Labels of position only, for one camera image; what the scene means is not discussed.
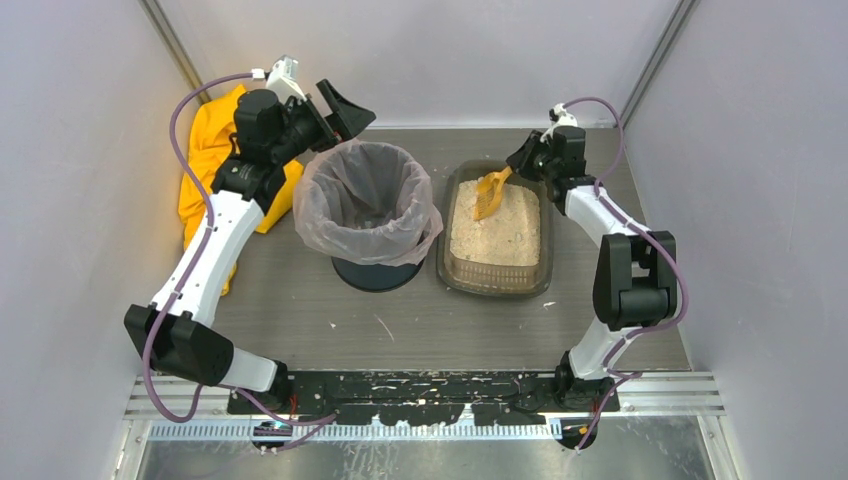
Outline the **black trash bin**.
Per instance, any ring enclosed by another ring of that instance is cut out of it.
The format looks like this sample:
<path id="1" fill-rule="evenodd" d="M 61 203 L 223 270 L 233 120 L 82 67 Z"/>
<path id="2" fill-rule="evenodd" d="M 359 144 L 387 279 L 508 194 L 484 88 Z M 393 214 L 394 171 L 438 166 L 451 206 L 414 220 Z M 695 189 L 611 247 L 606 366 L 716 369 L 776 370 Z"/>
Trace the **black trash bin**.
<path id="1" fill-rule="evenodd" d="M 347 285 L 363 292 L 384 293 L 411 281 L 421 270 L 424 261 L 400 266 L 360 265 L 332 257 L 331 263 L 336 274 Z"/>

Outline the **aluminium rail frame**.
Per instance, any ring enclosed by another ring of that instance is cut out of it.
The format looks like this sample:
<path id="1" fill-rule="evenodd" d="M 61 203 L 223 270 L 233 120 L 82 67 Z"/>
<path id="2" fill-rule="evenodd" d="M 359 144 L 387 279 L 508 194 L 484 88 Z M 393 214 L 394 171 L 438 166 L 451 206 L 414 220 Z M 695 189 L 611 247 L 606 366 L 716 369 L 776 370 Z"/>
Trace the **aluminium rail frame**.
<path id="1" fill-rule="evenodd" d="M 361 420 L 336 418 L 319 426 L 290 426 L 262 413 L 229 413 L 233 397 L 213 387 L 201 393 L 194 417 L 185 423 L 162 417 L 144 391 L 133 388 L 125 410 L 127 421 L 148 421 L 156 440 L 249 440 L 260 449 L 279 448 L 300 438 L 322 442 L 454 441 L 454 440 L 561 440 L 581 438 L 590 425 L 607 419 L 669 419 L 720 417 L 726 411 L 714 380 L 693 372 L 650 372 L 618 387 L 601 415 L 586 412 L 540 411 L 525 419 L 514 407 L 489 407 L 482 397 L 460 402 L 434 421 L 419 422 L 410 415 L 391 420 L 367 413 Z"/>

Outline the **yellow cloth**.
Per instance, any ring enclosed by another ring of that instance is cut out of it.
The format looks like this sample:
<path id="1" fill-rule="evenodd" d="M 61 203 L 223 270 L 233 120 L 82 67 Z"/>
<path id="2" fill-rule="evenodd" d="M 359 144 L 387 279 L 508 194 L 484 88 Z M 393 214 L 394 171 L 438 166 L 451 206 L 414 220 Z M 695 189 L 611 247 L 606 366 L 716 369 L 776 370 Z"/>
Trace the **yellow cloth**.
<path id="1" fill-rule="evenodd" d="M 201 106 L 193 120 L 188 137 L 187 162 L 207 192 L 219 166 L 231 151 L 229 136 L 236 131 L 233 116 L 238 99 L 247 92 L 239 84 L 225 95 Z M 300 181 L 304 166 L 293 160 L 283 167 L 285 182 L 277 193 L 269 212 L 256 231 L 268 233 L 293 206 L 294 189 Z M 187 175 L 181 181 L 177 214 L 183 225 L 183 247 L 187 248 L 204 219 L 205 204 Z"/>

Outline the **dark translucent litter box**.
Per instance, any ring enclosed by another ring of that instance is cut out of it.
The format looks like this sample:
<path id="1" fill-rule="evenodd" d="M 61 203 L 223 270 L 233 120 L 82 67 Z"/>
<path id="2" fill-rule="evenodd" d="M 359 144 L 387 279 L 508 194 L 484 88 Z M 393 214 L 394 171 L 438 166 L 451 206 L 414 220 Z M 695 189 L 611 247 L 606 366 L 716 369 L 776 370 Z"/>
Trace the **dark translucent litter box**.
<path id="1" fill-rule="evenodd" d="M 544 185 L 513 175 L 496 212 L 473 218 L 477 184 L 503 167 L 495 160 L 470 160 L 448 178 L 436 270 L 451 289 L 532 298 L 548 289 L 553 271 L 553 212 Z"/>

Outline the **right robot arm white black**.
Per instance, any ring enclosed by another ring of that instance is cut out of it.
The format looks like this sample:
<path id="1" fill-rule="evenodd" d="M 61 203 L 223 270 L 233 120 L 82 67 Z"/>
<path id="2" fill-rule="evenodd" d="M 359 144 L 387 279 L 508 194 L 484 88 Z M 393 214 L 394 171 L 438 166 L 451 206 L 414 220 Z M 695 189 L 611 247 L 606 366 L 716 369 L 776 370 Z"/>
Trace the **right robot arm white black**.
<path id="1" fill-rule="evenodd" d="M 677 278 L 671 266 L 676 240 L 650 231 L 608 195 L 586 171 L 586 132 L 556 126 L 532 131 L 506 163 L 523 179 L 544 184 L 549 201 L 580 226 L 598 248 L 592 287 L 595 317 L 578 344 L 556 367 L 553 400 L 563 408 L 589 409 L 614 386 L 614 365 L 638 331 L 677 311 Z"/>

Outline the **orange plastic litter scoop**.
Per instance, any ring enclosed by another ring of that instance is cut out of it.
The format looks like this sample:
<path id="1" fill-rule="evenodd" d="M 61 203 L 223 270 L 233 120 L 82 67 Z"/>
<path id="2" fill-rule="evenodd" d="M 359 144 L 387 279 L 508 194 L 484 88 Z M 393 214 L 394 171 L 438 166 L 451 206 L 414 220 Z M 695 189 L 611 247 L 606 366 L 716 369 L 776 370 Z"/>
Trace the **orange plastic litter scoop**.
<path id="1" fill-rule="evenodd" d="M 503 188 L 513 170 L 506 166 L 500 171 L 486 174 L 477 184 L 473 207 L 473 220 L 480 221 L 495 214 L 501 205 Z"/>

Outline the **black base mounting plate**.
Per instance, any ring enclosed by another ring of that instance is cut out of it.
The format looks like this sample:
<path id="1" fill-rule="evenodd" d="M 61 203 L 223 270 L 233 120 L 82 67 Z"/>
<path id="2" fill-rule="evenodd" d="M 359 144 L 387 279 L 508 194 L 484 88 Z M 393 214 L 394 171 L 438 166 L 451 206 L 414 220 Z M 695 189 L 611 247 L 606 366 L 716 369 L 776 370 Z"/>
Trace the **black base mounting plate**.
<path id="1" fill-rule="evenodd" d="M 610 378 L 555 371 L 290 371 L 268 392 L 236 393 L 230 414 L 330 417 L 338 425 L 451 425 L 470 412 L 477 426 L 539 424 L 547 414 L 617 412 Z"/>

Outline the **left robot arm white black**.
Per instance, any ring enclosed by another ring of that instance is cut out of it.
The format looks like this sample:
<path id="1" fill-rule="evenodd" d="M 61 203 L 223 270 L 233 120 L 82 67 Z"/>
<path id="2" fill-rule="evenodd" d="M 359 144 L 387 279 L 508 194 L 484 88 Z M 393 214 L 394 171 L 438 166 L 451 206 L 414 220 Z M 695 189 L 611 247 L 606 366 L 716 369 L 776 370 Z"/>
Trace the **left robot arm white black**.
<path id="1" fill-rule="evenodd" d="M 221 293 L 247 240 L 282 188 L 284 167 L 308 150 L 349 141 L 375 121 L 373 111 L 317 84 L 330 112 L 309 96 L 281 100 L 270 89 L 243 93 L 226 133 L 229 148 L 209 187 L 205 212 L 183 257 L 146 305 L 131 306 L 124 325 L 146 367 L 205 386 L 264 392 L 283 374 L 281 363 L 249 353 L 213 328 Z"/>

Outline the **translucent trash bag liner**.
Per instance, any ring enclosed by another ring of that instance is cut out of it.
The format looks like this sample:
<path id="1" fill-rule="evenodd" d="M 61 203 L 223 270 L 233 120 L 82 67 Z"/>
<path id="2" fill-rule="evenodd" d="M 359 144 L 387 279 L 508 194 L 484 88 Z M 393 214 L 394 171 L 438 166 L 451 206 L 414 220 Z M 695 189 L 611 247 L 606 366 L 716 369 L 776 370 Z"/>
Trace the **translucent trash bag liner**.
<path id="1" fill-rule="evenodd" d="M 308 162 L 293 215 L 307 247 L 358 265 L 418 264 L 444 228 L 427 170 L 401 147 L 359 140 Z"/>

